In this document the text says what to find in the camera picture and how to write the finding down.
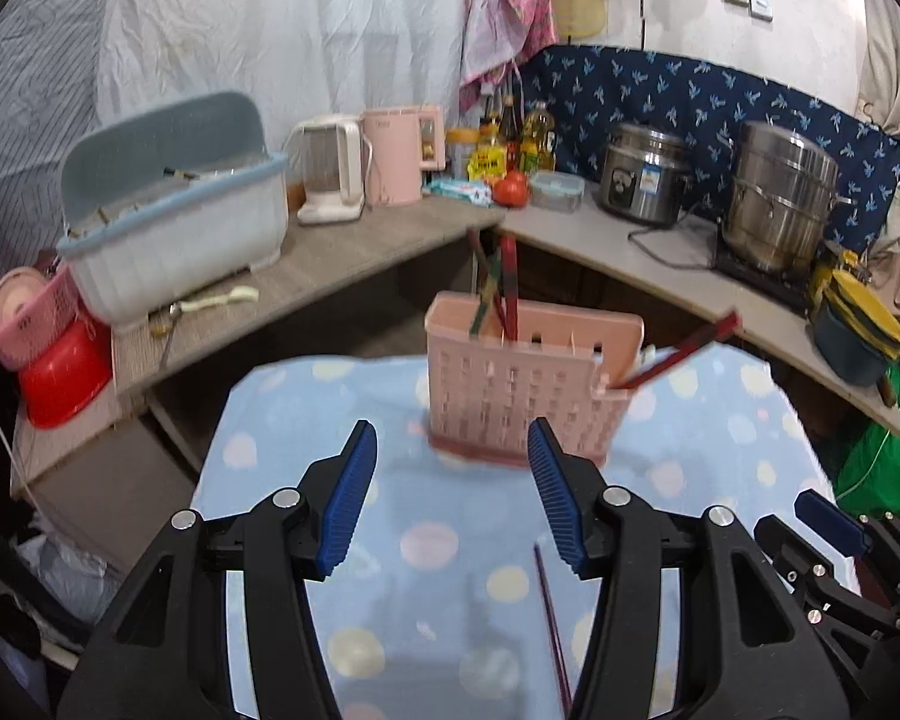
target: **white handle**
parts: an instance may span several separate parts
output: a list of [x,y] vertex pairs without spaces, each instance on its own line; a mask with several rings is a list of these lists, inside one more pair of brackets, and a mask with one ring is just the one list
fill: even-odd
[[364,182],[360,177],[360,127],[357,122],[342,122],[337,133],[340,195],[344,203],[353,205],[364,196]]
[[180,311],[192,314],[214,306],[226,306],[227,303],[255,303],[260,299],[260,290],[253,287],[234,287],[227,295],[214,295],[213,298],[201,300],[181,300]]

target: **blue polka dot tablecloth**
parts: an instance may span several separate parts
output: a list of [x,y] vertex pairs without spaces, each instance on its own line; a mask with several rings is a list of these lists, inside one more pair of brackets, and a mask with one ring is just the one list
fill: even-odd
[[[231,391],[194,493],[204,518],[246,512],[338,454],[358,419],[379,440],[377,469],[346,560],[308,583],[330,682],[346,720],[557,720],[533,543],[540,541],[572,683],[598,586],[557,557],[528,470],[466,461],[428,445],[423,357],[302,358],[257,368]],[[634,397],[610,447],[607,482],[698,517],[722,503],[752,530],[779,515],[856,589],[852,565],[793,514],[801,490],[831,497],[802,425],[766,364],[711,346]],[[672,702],[679,639],[676,572],[664,572],[655,710]],[[242,574],[226,584],[235,709],[257,717]]]

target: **pink plastic basket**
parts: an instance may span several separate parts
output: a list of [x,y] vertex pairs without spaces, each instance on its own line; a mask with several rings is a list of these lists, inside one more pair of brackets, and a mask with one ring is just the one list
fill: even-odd
[[62,266],[36,298],[0,327],[0,363],[20,370],[43,354],[77,317],[79,294]]
[[520,300],[510,343],[492,309],[469,336],[479,302],[440,293],[424,320],[432,445],[525,464],[527,427],[546,416],[564,451],[601,466],[634,396],[610,388],[636,364],[643,319]]

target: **rice cooker label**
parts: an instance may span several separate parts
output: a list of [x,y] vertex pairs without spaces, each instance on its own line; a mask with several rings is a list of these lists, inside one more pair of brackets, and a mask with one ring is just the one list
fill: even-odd
[[657,194],[660,191],[660,176],[663,171],[659,167],[645,166],[640,176],[640,191],[646,194]]

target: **red bowl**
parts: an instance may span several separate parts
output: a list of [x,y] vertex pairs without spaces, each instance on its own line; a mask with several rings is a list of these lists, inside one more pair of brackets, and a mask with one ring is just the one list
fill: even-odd
[[17,375],[31,424],[41,430],[62,425],[113,378],[110,328],[80,312],[63,335]]

